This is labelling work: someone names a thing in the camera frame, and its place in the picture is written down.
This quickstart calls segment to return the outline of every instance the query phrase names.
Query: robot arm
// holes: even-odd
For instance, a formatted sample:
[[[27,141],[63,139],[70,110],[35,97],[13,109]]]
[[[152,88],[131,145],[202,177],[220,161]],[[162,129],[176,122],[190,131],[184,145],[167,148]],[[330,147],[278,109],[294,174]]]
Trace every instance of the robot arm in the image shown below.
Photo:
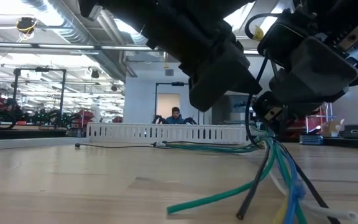
[[[189,76],[190,103],[208,110],[228,90],[258,94],[249,61],[223,18],[255,0],[79,0],[81,14],[94,18],[105,8],[167,51]],[[278,17],[258,46],[273,65],[271,91],[253,105],[275,132],[333,102],[358,85],[358,0],[294,0],[294,12]],[[246,34],[253,39],[249,24]]]

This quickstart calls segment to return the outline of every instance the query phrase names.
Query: man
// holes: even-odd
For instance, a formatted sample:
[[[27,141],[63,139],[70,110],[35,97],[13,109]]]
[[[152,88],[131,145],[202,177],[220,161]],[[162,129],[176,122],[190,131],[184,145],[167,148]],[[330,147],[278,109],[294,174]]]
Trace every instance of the man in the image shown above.
[[[165,120],[168,124],[183,124],[183,122],[185,121],[184,119],[182,119],[180,110],[177,107],[172,108],[172,116],[166,118]]]

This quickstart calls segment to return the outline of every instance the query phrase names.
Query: wooden table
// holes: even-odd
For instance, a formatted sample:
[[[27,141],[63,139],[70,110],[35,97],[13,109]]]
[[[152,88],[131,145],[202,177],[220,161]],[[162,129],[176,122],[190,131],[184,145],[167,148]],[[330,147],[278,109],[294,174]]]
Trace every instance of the wooden table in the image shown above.
[[[358,212],[358,149],[287,146],[330,207]],[[270,179],[259,185],[243,222],[235,213],[245,194],[174,215],[165,210],[252,180],[262,158],[262,151],[139,147],[1,150],[0,224],[271,223],[283,195]],[[309,223],[327,222],[306,216]]]

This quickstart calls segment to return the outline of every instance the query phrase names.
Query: ceiling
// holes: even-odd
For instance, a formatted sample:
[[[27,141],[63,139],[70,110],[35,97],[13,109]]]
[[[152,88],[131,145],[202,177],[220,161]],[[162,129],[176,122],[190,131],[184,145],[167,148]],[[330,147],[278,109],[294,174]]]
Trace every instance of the ceiling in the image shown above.
[[[59,6],[61,10],[68,12],[67,18],[70,19],[71,23],[69,25],[76,25],[76,29],[82,31],[93,44],[134,45],[142,42],[142,38],[139,38],[136,31],[119,19],[114,18],[109,12],[104,12],[93,22],[81,17],[77,0],[44,0],[44,2],[50,3],[48,13],[40,12],[37,8],[23,2],[23,0],[0,0],[0,42],[72,44],[72,41],[70,42],[62,35],[62,30],[64,30],[63,28],[67,29],[67,25],[57,27],[62,23],[59,21],[60,16],[51,16],[51,13],[52,15],[56,13],[52,6]],[[256,1],[233,12],[225,20],[232,25],[233,32],[243,46],[247,49],[254,49],[258,42],[249,40],[244,33],[247,20],[260,13],[281,12],[284,8],[292,7],[291,3],[291,0]],[[37,28],[33,34],[25,38],[16,29],[16,22],[22,17],[37,18]],[[257,25],[261,26],[263,30],[267,30],[273,22],[274,19],[270,17],[257,19],[251,27]],[[171,56],[164,55],[163,52],[119,52],[115,50],[90,52],[37,49],[35,54],[34,49],[0,48],[0,87],[5,86],[9,89],[10,83],[14,79],[13,70],[17,67],[46,66],[67,69],[67,81],[75,83],[67,85],[68,88],[65,90],[68,97],[65,99],[64,105],[67,110],[78,105],[86,105],[87,107],[105,105],[103,108],[106,110],[111,110],[116,114],[122,113],[125,76],[168,82],[185,82],[188,79],[177,68],[178,62]],[[174,76],[165,75],[166,66],[173,69]],[[92,69],[99,71],[100,77],[97,80],[91,78],[90,70]],[[29,108],[47,105],[57,106],[58,101],[52,95],[60,92],[58,82],[62,78],[62,74],[56,72],[42,74],[22,72],[19,78],[19,89],[21,91],[19,96],[26,96],[24,106]],[[118,87],[118,91],[111,91],[113,85]]]

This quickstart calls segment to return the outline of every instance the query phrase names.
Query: white plastic fence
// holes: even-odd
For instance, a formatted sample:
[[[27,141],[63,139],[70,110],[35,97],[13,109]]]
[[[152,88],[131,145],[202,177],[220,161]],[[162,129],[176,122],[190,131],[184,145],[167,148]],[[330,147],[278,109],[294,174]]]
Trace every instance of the white plastic fence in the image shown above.
[[[192,141],[226,144],[248,142],[244,126],[88,123],[86,136],[93,142]]]

